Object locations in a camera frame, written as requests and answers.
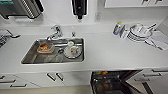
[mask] plate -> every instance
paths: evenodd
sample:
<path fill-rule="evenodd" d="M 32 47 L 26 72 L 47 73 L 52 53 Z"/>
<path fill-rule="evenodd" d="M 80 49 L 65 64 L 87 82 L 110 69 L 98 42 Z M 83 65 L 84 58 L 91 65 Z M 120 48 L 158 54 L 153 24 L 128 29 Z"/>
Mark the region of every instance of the plate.
<path fill-rule="evenodd" d="M 64 55 L 67 58 L 77 58 L 78 56 L 81 55 L 82 48 L 80 46 L 67 46 L 64 49 Z"/>

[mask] utensil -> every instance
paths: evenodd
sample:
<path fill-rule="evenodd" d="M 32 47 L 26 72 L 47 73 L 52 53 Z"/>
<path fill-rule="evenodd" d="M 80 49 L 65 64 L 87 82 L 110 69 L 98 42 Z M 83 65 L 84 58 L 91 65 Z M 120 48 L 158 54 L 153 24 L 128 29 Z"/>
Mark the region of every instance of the utensil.
<path fill-rule="evenodd" d="M 152 27 L 155 27 L 155 26 L 156 26 L 156 24 L 153 24 L 152 26 L 148 27 L 148 29 L 150 29 L 150 28 L 152 28 Z"/>
<path fill-rule="evenodd" d="M 150 46 L 153 46 L 153 47 L 155 47 L 155 48 L 158 48 L 158 49 L 160 49 L 160 50 L 163 50 L 161 47 L 157 47 L 156 44 L 155 44 L 152 40 L 151 40 L 151 42 L 153 43 L 153 45 L 152 45 L 152 44 L 149 44 L 148 42 L 145 41 L 146 44 L 148 44 L 148 45 L 150 45 Z"/>

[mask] white cabinet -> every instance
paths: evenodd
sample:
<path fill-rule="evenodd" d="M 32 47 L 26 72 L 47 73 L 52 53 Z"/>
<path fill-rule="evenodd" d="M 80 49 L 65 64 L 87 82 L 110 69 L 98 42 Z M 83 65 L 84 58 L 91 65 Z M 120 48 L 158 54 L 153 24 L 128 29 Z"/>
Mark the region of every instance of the white cabinet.
<path fill-rule="evenodd" d="M 105 8 L 146 7 L 150 0 L 106 0 Z"/>
<path fill-rule="evenodd" d="M 153 81 L 168 74 L 168 68 L 143 69 L 133 77 L 127 80 L 129 83 L 143 83 Z"/>
<path fill-rule="evenodd" d="M 147 83 L 154 94 L 168 94 L 167 79 L 168 73 Z"/>
<path fill-rule="evenodd" d="M 104 0 L 105 8 L 168 6 L 168 0 Z"/>
<path fill-rule="evenodd" d="M 148 6 L 168 6 L 168 0 L 151 0 Z"/>
<path fill-rule="evenodd" d="M 91 71 L 16 74 L 40 87 L 90 85 Z"/>
<path fill-rule="evenodd" d="M 58 73 L 66 86 L 90 85 L 91 71 Z"/>
<path fill-rule="evenodd" d="M 23 78 L 31 83 L 40 87 L 54 87 L 65 86 L 56 73 L 24 73 L 16 74 L 16 76 Z"/>
<path fill-rule="evenodd" d="M 18 78 L 12 74 L 0 74 L 0 89 L 39 88 L 28 81 Z"/>

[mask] sink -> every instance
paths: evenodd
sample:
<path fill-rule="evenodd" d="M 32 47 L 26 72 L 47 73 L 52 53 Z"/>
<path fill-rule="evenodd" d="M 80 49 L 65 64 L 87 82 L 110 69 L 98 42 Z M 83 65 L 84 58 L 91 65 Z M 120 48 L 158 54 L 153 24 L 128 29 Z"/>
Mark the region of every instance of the sink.
<path fill-rule="evenodd" d="M 84 39 L 72 38 L 72 39 L 57 39 L 50 40 L 50 43 L 54 45 L 54 51 L 52 53 L 39 53 L 38 47 L 41 43 L 44 43 L 46 39 L 36 40 L 32 47 L 22 60 L 22 64 L 42 64 L 42 63 L 70 63 L 70 62 L 82 62 L 84 60 Z M 80 54 L 75 58 L 69 58 L 64 54 L 68 42 L 74 42 L 74 45 L 81 48 Z"/>

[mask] cabinet door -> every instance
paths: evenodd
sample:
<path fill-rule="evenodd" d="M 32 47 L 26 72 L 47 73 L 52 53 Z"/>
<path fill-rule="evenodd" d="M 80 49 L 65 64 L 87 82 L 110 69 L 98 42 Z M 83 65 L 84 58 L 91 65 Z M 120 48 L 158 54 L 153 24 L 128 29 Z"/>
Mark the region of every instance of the cabinet door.
<path fill-rule="evenodd" d="M 148 6 L 168 6 L 168 0 L 151 0 Z"/>
<path fill-rule="evenodd" d="M 40 87 L 65 86 L 56 73 L 25 73 L 16 76 L 34 83 Z"/>
<path fill-rule="evenodd" d="M 168 74 L 147 82 L 154 94 L 168 94 Z"/>
<path fill-rule="evenodd" d="M 39 88 L 13 74 L 0 74 L 0 89 Z"/>
<path fill-rule="evenodd" d="M 150 81 L 149 77 L 144 77 L 144 73 L 151 73 L 151 69 L 143 69 L 141 72 L 135 74 L 133 77 L 127 80 L 129 83 L 142 83 Z"/>
<path fill-rule="evenodd" d="M 106 0 L 105 8 L 146 7 L 150 0 Z"/>
<path fill-rule="evenodd" d="M 66 86 L 90 85 L 91 71 L 58 73 Z"/>

